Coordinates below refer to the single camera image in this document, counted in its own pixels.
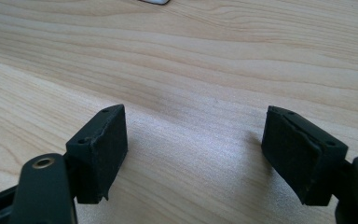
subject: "wood grain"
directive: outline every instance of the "wood grain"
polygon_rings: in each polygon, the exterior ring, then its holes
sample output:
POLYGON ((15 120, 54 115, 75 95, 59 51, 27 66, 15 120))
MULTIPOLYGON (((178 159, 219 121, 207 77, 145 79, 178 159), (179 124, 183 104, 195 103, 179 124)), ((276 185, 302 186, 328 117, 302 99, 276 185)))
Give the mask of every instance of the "wood grain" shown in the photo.
POLYGON ((358 156, 358 0, 0 0, 0 191, 115 104, 130 152, 80 223, 335 223, 260 141, 277 105, 358 156))

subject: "wooden surface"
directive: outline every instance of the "wooden surface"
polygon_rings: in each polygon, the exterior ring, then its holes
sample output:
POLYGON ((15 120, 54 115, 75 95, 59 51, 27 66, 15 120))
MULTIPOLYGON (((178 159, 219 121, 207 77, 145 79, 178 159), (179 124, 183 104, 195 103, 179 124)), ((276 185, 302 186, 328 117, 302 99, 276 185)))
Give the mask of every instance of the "wooden surface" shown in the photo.
POLYGON ((260 141, 276 105, 358 156, 358 0, 0 0, 0 191, 116 104, 130 152, 80 223, 334 223, 260 141))

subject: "wooden table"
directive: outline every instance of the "wooden table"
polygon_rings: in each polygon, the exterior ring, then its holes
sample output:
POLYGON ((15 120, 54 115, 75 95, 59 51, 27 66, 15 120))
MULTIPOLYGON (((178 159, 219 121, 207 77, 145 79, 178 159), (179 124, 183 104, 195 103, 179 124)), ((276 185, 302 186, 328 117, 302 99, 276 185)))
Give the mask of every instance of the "wooden table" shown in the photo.
POLYGON ((358 1, 0 0, 0 191, 116 104, 129 154, 79 223, 335 223, 260 141, 276 105, 358 156, 358 1))

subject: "screw hole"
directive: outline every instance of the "screw hole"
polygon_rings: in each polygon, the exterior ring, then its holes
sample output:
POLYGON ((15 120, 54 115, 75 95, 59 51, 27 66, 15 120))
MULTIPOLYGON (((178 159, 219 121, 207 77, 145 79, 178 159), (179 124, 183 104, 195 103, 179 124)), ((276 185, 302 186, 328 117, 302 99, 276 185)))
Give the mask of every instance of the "screw hole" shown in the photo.
POLYGON ((78 142, 78 144, 85 144, 85 143, 87 143, 89 140, 90 140, 90 139, 87 137, 87 138, 80 139, 80 140, 78 140, 77 142, 78 142))
POLYGON ((326 141, 326 144, 329 145, 330 147, 334 147, 336 145, 336 143, 332 141, 326 141))
POLYGON ((43 159, 40 159, 39 161, 36 161, 32 166, 35 169, 43 169, 43 168, 50 166, 52 163, 54 163, 53 158, 43 158, 43 159))

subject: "light wood tabletop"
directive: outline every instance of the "light wood tabletop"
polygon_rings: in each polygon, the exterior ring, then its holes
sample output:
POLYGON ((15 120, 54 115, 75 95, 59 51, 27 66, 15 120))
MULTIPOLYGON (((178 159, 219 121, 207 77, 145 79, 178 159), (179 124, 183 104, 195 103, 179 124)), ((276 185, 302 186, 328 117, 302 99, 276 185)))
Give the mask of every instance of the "light wood tabletop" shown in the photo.
POLYGON ((79 223, 335 223, 260 144, 276 105, 358 157, 358 0, 0 0, 0 191, 117 104, 129 153, 79 223))

